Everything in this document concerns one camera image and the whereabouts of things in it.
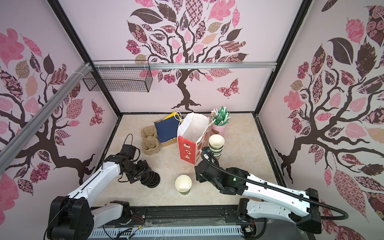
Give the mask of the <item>aluminium rail back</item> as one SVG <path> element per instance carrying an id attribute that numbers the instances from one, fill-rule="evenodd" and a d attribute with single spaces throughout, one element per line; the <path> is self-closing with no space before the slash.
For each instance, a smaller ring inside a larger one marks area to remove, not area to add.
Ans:
<path id="1" fill-rule="evenodd" d="M 276 62 L 238 62 L 238 63 L 145 63 L 145 64 L 94 64 L 95 68 L 144 68 L 148 70 L 189 70 L 189 69 L 275 69 Z"/>

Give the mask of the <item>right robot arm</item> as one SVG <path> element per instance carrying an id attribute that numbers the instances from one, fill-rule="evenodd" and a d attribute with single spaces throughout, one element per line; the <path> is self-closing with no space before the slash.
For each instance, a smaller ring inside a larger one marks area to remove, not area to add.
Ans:
<path id="1" fill-rule="evenodd" d="M 203 160 L 195 166 L 196 179 L 209 182 L 223 195 L 239 195 L 240 216 L 293 223 L 302 231 L 322 232 L 323 220 L 346 220 L 347 212 L 321 203 L 315 189 L 292 190 L 272 184 L 238 168 L 223 169 Z"/>

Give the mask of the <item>stack of paper cups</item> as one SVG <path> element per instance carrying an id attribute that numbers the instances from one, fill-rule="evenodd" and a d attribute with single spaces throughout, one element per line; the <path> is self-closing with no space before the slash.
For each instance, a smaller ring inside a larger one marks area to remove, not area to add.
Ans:
<path id="1" fill-rule="evenodd" d="M 223 153 L 225 139 L 223 136 L 215 134 L 209 138 L 209 149 L 215 158 L 220 158 Z"/>

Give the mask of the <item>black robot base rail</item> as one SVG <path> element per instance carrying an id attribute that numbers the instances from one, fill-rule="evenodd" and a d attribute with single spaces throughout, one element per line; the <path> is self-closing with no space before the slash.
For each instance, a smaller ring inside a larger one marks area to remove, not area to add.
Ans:
<path id="1" fill-rule="evenodd" d="M 239 203 L 237 205 L 207 206 L 130 206 L 130 210 L 132 212 L 130 219 L 119 218 L 99 228 L 240 226 L 244 235 L 241 240 L 299 240 L 308 233 L 287 221 L 240 216 Z M 210 237 L 207 239 L 232 238 L 239 237 Z"/>

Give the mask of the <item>stack of black lids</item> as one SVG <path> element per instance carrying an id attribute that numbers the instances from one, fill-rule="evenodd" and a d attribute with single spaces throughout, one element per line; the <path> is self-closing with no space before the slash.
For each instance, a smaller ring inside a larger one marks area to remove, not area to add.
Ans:
<path id="1" fill-rule="evenodd" d="M 152 170 L 146 171 L 142 174 L 140 182 L 143 186 L 153 189 L 160 184 L 160 175 Z"/>

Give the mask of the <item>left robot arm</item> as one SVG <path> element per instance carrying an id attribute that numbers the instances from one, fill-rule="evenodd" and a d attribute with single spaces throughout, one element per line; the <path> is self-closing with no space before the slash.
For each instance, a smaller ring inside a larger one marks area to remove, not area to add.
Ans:
<path id="1" fill-rule="evenodd" d="M 133 184 L 142 177 L 151 177 L 147 161 L 129 160 L 122 155 L 108 156 L 102 166 L 82 185 L 67 196 L 56 197 L 50 206 L 49 223 L 43 238 L 49 240 L 86 240 L 91 233 L 119 218 L 130 219 L 128 202 L 113 201 L 92 209 L 99 194 L 119 175 L 126 175 Z"/>

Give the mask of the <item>navy napkin stack box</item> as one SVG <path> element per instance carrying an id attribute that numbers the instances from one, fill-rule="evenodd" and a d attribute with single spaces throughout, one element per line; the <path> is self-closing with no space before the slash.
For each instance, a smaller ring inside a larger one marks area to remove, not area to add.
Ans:
<path id="1" fill-rule="evenodd" d="M 180 112 L 173 112 L 165 119 L 154 122 L 161 146 L 167 147 L 177 142 L 178 127 L 183 122 Z"/>

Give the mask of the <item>aluminium rail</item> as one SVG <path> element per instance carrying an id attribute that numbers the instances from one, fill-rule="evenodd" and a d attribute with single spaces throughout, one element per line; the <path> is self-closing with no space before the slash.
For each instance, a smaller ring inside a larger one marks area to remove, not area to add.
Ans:
<path id="1" fill-rule="evenodd" d="M 94 64 L 95 68 L 144 68 L 148 70 L 189 70 L 189 69 L 275 69 L 276 62 L 238 62 L 238 63 L 145 63 L 145 64 Z"/>
<path id="2" fill-rule="evenodd" d="M 53 114 L 54 110 L 64 101 L 71 90 L 79 83 L 87 73 L 91 71 L 89 63 L 82 64 L 73 75 L 63 84 L 63 86 L 54 94 L 37 114 L 21 129 L 9 144 L 1 151 L 1 173 L 3 173 L 10 163 L 16 158 L 18 153 L 31 138 L 38 132 L 44 122 Z"/>

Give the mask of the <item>pink straw holder cup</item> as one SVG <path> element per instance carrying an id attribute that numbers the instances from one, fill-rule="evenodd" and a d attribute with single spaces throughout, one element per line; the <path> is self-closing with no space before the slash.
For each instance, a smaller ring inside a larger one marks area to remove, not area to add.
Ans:
<path id="1" fill-rule="evenodd" d="M 218 126 L 216 124 L 211 125 L 211 135 L 225 136 L 227 125 Z"/>

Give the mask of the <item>aluminium rail left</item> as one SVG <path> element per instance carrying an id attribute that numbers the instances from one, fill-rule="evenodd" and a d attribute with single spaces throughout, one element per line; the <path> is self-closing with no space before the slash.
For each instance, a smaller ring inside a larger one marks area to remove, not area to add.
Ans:
<path id="1" fill-rule="evenodd" d="M 54 94 L 37 114 L 21 129 L 9 144 L 1 151 L 1 173 L 3 173 L 10 163 L 16 158 L 18 153 L 31 138 L 38 132 L 44 122 L 53 114 L 54 110 L 64 101 L 71 90 L 79 83 L 87 73 L 91 71 L 89 63 L 82 64 L 73 75 L 63 84 L 63 86 Z"/>

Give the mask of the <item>white red paper bag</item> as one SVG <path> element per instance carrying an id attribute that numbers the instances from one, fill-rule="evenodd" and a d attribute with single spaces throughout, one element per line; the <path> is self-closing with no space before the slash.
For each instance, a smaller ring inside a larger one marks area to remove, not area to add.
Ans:
<path id="1" fill-rule="evenodd" d="M 211 118 L 197 113 L 189 113 L 178 126 L 177 140 L 180 159 L 195 165 L 202 148 L 206 145 Z"/>

